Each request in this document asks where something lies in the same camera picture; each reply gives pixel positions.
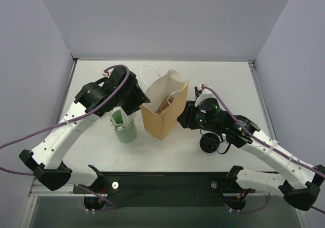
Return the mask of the black cup lid stack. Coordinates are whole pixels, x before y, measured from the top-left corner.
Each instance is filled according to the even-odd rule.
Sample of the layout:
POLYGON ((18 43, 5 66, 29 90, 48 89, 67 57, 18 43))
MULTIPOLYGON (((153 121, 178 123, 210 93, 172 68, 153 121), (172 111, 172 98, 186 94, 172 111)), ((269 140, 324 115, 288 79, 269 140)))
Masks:
POLYGON ((204 152, 213 153, 218 149, 220 145, 220 139, 213 133, 206 133, 202 135, 199 145, 204 152))

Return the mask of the brown paper takeout bag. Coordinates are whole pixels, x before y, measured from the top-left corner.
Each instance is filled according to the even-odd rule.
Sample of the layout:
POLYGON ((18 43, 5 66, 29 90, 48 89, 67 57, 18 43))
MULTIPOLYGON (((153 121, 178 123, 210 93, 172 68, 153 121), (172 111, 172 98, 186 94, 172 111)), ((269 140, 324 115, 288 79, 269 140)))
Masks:
POLYGON ((145 95, 150 99, 141 106, 144 129, 162 141, 185 109, 189 80, 173 69, 150 85, 142 72, 140 77, 145 84, 145 95))

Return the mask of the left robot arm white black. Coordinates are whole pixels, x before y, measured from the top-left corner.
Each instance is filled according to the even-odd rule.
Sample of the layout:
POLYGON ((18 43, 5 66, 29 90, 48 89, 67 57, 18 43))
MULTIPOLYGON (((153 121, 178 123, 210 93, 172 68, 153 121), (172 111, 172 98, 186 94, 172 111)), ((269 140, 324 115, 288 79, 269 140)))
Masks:
POLYGON ((51 191, 65 184, 78 184, 92 193, 99 192, 103 187, 103 174, 93 165, 82 169, 67 166, 64 156, 105 113, 121 107, 126 115, 131 115, 150 101, 138 85, 136 74, 126 66, 112 66, 104 72, 105 77, 82 87, 65 116, 43 142, 19 154, 34 177, 51 191))

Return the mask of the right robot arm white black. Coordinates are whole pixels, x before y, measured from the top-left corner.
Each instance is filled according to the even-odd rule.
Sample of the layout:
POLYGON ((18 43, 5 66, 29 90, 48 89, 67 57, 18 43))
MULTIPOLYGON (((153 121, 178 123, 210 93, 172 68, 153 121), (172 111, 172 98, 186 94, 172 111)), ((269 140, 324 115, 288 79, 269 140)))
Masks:
POLYGON ((248 118, 231 116, 222 110, 216 98, 207 98, 198 105, 187 101, 177 121, 183 128, 201 129, 217 135, 274 170, 274 173, 266 173, 233 166, 225 179, 228 190, 242 188, 270 192, 302 211, 308 211, 314 205, 324 182, 324 166, 299 160, 248 118))

